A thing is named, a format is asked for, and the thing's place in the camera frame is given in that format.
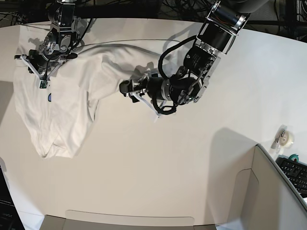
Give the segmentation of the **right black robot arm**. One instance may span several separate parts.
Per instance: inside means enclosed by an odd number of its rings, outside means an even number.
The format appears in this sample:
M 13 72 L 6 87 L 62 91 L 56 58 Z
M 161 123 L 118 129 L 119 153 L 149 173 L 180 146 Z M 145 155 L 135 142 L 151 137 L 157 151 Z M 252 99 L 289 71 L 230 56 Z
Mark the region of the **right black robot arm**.
M 75 15 L 75 7 L 86 3 L 85 0 L 57 0 L 48 8 L 48 18 L 51 22 L 50 30 L 38 49 L 29 50 L 28 54 L 15 55 L 14 59 L 21 60 L 28 71 L 39 78 L 45 85 L 50 77 L 67 60 L 75 59 L 74 52 L 83 40 L 78 23 L 80 17 Z

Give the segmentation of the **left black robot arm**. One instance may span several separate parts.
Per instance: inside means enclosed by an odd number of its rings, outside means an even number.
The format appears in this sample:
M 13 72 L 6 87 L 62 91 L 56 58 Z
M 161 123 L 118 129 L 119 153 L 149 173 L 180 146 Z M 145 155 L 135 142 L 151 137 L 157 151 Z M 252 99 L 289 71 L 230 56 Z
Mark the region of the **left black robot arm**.
M 157 72 L 146 72 L 136 80 L 126 80 L 119 91 L 133 103 L 143 102 L 157 116 L 171 115 L 177 107 L 196 103 L 209 85 L 212 72 L 232 47 L 250 15 L 261 8 L 264 0 L 217 0 L 210 6 L 199 32 L 168 48 L 159 58 Z M 168 76 L 163 61 L 171 52 L 192 42 L 183 64 Z

